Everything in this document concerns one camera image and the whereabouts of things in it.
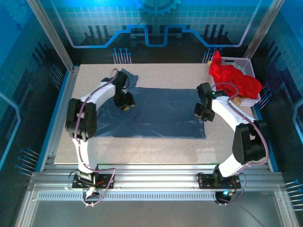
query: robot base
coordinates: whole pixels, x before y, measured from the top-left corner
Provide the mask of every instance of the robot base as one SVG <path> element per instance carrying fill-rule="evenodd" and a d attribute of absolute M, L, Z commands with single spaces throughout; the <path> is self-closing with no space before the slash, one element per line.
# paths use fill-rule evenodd
<path fill-rule="evenodd" d="M 239 189 L 241 188 L 239 176 L 224 178 L 218 184 L 215 182 L 213 174 L 198 173 L 196 179 L 199 183 L 199 189 Z"/>
<path fill-rule="evenodd" d="M 98 174 L 98 179 L 96 180 L 96 185 L 92 185 L 92 184 L 88 184 L 85 181 L 82 181 L 81 179 L 79 179 L 78 175 L 74 176 L 73 182 L 72 182 L 72 188 L 73 189 L 88 189 L 91 186 L 94 186 L 96 189 L 100 188 L 106 188 L 108 185 L 108 182 L 111 178 L 111 174 Z M 114 181 L 115 178 L 112 180 L 112 182 L 110 183 L 109 189 L 113 189 L 114 188 Z"/>

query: enclosure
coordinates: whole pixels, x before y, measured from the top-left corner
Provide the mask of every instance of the enclosure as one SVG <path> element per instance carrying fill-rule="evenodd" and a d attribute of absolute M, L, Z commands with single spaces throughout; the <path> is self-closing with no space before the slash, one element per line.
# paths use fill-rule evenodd
<path fill-rule="evenodd" d="M 192 115 L 197 86 L 214 84 L 207 63 L 216 51 L 263 87 L 240 109 L 267 123 L 270 158 L 244 171 L 247 189 L 238 203 L 265 226 L 300 226 L 302 10 L 301 0 L 0 1 L 1 226 L 45 220 L 48 226 L 88 220 L 132 226 L 126 216 L 140 219 L 144 210 L 160 217 L 144 226 L 184 226 L 193 216 L 187 226 L 258 226 L 241 209 L 220 210 L 216 190 L 199 189 L 195 179 L 232 154 L 234 132 L 220 115 L 213 122 Z M 69 180 L 78 159 L 64 128 L 68 103 L 114 68 L 127 73 L 136 107 L 129 116 L 98 112 L 97 162 L 99 169 L 116 168 L 116 175 L 105 201 L 87 211 Z M 107 220 L 107 209 L 125 215 L 125 223 Z M 75 218 L 79 211 L 86 219 Z"/>

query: aluminum frame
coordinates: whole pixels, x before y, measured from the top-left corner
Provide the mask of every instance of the aluminum frame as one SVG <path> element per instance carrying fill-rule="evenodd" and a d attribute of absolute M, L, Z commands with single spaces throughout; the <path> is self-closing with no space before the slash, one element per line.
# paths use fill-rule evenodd
<path fill-rule="evenodd" d="M 252 38 L 243 58 L 251 59 L 259 47 L 261 41 L 267 34 L 276 15 L 280 11 L 285 0 L 273 0 L 265 16 L 263 17 L 260 26 L 258 27 L 254 37 Z"/>
<path fill-rule="evenodd" d="M 59 112 L 56 116 L 54 128 L 48 141 L 46 154 L 43 159 L 40 173 L 33 173 L 24 201 L 19 212 L 16 226 L 30 226 L 32 216 L 35 212 L 37 200 L 40 199 L 40 192 L 71 192 L 77 190 L 71 189 L 71 181 L 68 180 L 68 175 L 71 170 L 77 168 L 77 165 L 55 165 L 53 163 L 54 155 L 58 149 L 58 144 L 63 129 L 67 104 L 71 98 L 73 86 L 75 84 L 78 69 L 74 70 L 74 66 L 69 58 L 59 36 L 52 23 L 50 22 L 46 12 L 44 11 L 39 0 L 27 0 L 34 14 L 39 20 L 41 26 L 45 30 L 48 38 L 54 45 L 61 60 L 69 72 L 73 72 L 69 76 L 67 85 L 64 88 L 64 94 L 60 103 Z M 269 29 L 276 14 L 281 8 L 284 0 L 274 0 L 268 9 L 266 16 L 257 30 L 252 42 L 249 45 L 246 57 L 252 57 L 256 51 L 260 41 L 263 39 L 266 31 Z M 215 190 L 200 190 L 198 183 L 195 180 L 195 175 L 199 172 L 212 173 L 215 165 L 106 165 L 99 166 L 102 168 L 115 167 L 117 169 L 115 177 L 114 189 L 111 192 L 119 193 L 155 193 L 155 192 L 172 192 L 183 194 L 209 193 L 212 194 Z M 280 173 L 270 172 L 270 167 L 267 165 L 256 166 L 246 169 L 244 172 L 247 175 L 247 191 L 264 192 L 274 191 L 276 200 L 279 205 L 280 214 L 284 225 L 299 226 L 296 220 L 294 210 L 290 206 L 290 200 L 286 192 L 283 178 Z"/>

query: white basket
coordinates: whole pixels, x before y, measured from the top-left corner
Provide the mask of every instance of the white basket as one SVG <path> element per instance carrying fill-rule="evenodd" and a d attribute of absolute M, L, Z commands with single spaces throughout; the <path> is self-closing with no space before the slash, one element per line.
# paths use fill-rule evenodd
<path fill-rule="evenodd" d="M 240 65 L 241 67 L 243 67 L 246 72 L 247 75 L 250 75 L 252 77 L 255 78 L 255 74 L 254 74 L 254 70 L 252 68 L 251 65 L 251 61 L 248 58 L 228 58 L 228 57 L 222 57 L 222 65 L 228 65 L 230 63 L 235 62 L 236 64 Z M 212 76 L 211 77 L 211 86 L 214 85 L 214 78 Z M 260 94 L 258 94 L 258 98 L 257 99 L 250 99 L 250 98 L 241 98 L 241 106 L 253 106 L 254 104 L 256 104 L 257 102 L 259 102 L 261 100 Z"/>

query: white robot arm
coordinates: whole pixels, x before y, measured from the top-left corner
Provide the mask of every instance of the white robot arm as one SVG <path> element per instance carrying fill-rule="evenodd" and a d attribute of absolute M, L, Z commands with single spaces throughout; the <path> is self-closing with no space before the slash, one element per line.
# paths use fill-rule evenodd
<path fill-rule="evenodd" d="M 222 91 L 213 91 L 209 83 L 197 87 L 201 104 L 195 107 L 194 116 L 203 121 L 213 121 L 214 115 L 219 114 L 234 131 L 232 155 L 223 163 L 216 166 L 214 178 L 219 184 L 224 179 L 238 175 L 246 166 L 256 161 L 262 162 L 268 154 L 267 143 L 264 146 L 260 136 L 250 124 L 253 122 L 262 135 L 268 138 L 267 125 L 264 121 L 256 121 L 241 111 L 235 104 L 228 102 L 229 97 Z"/>
<path fill-rule="evenodd" d="M 73 138 L 72 141 L 77 150 L 77 176 L 80 182 L 95 185 L 98 179 L 98 173 L 94 172 L 98 169 L 96 154 L 91 141 L 89 142 L 97 130 L 97 110 L 110 98 L 113 98 L 115 105 L 120 110 L 128 110 L 129 106 L 135 105 L 133 96 L 125 86 L 127 80 L 127 75 L 118 71 L 115 79 L 105 78 L 92 93 L 81 99 L 72 98 L 69 102 L 65 129 Z M 77 139 L 75 139 L 77 119 L 84 102 L 86 103 L 76 132 Z"/>

